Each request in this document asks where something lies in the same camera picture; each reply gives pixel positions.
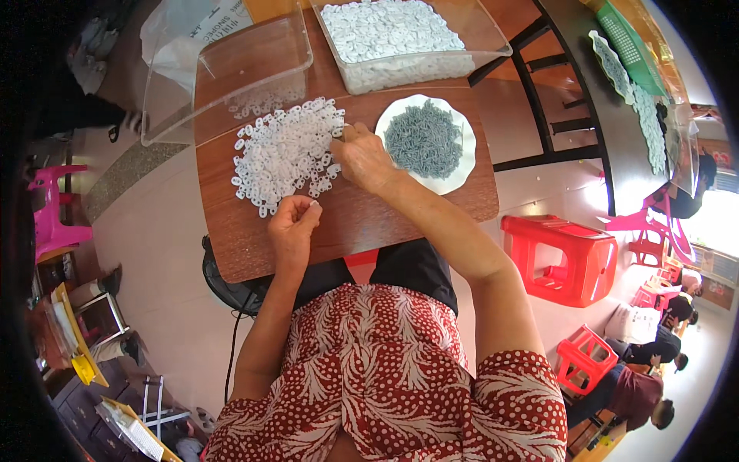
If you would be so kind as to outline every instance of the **black pants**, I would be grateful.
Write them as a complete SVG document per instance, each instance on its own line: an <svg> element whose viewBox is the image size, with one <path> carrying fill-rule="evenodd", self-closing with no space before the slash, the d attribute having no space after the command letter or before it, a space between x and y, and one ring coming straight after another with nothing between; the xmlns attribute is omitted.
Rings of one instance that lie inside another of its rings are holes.
<svg viewBox="0 0 739 462"><path fill-rule="evenodd" d="M601 381L593 388L593 391L583 396L581 400L576 401L572 406L565 403L567 429L577 427L580 422L589 419L610 404L613 392L616 390L616 384L619 382L619 376L621 376L624 367L626 366L623 364L617 364L601 378Z"/></svg>
<svg viewBox="0 0 739 462"><path fill-rule="evenodd" d="M272 276L254 279L264 292ZM343 258L308 266L295 298L295 309L306 305L317 296L343 284L355 284ZM426 239L419 239L380 249L370 284L397 285L424 293L454 311L457 315L457 296L452 288L449 264Z"/></svg>
<svg viewBox="0 0 739 462"><path fill-rule="evenodd" d="M41 109L33 137L38 140L71 129L120 125L125 116L126 111L117 104L85 95L72 71L63 66Z"/></svg>

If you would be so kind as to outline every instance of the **green plastic basket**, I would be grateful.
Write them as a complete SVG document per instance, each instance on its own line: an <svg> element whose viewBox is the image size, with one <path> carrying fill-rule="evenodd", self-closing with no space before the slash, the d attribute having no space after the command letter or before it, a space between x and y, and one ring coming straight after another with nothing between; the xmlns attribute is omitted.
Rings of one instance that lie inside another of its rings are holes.
<svg viewBox="0 0 739 462"><path fill-rule="evenodd" d="M596 17L608 34L610 43L616 48L629 77L650 95L667 96L657 64L629 21L609 1L606 1Z"/></svg>

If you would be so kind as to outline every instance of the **white plate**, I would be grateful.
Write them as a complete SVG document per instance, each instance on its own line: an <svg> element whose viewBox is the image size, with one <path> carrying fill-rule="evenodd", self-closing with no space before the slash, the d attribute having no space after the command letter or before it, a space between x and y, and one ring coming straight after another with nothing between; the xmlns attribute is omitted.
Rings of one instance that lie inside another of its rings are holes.
<svg viewBox="0 0 739 462"><path fill-rule="evenodd" d="M429 98L425 95L413 95L408 98L403 98L402 100L393 101L380 116L375 133L380 137L380 139L382 139L382 144L385 146L385 131L390 127L390 121L392 118L396 115L403 114L408 106L423 106L426 103L426 100L431 100L431 104L445 112L452 111L452 122L454 125L462 129L462 136L455 140L462 146L460 165L452 172L451 175L449 175L448 178L445 180L423 178L414 171L409 172L409 174L420 184L431 189L436 194L443 196L444 194L448 194L462 186L464 182L467 181L467 177L470 172L472 172L472 169L474 169L474 149L477 145L477 141L474 138L472 127L462 113L454 110L454 108L445 100Z"/></svg>

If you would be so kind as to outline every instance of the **woman's right hand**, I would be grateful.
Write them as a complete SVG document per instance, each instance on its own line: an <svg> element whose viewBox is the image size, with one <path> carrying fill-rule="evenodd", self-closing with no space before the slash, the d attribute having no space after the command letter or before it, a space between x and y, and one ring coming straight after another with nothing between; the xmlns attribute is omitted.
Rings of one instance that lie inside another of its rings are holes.
<svg viewBox="0 0 739 462"><path fill-rule="evenodd" d="M372 194L380 195L388 181L403 173L392 164L380 137L362 122L345 126L344 141L331 141L330 149L344 177Z"/></svg>

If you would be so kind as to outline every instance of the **woman's left hand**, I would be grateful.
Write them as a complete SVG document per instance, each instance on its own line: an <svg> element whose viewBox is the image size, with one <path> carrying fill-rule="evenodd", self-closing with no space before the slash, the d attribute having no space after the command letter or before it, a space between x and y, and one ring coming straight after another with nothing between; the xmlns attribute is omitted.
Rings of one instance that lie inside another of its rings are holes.
<svg viewBox="0 0 739 462"><path fill-rule="evenodd" d="M310 258L310 235L323 208L306 196L282 199L267 232L275 251L275 273L303 278Z"/></svg>

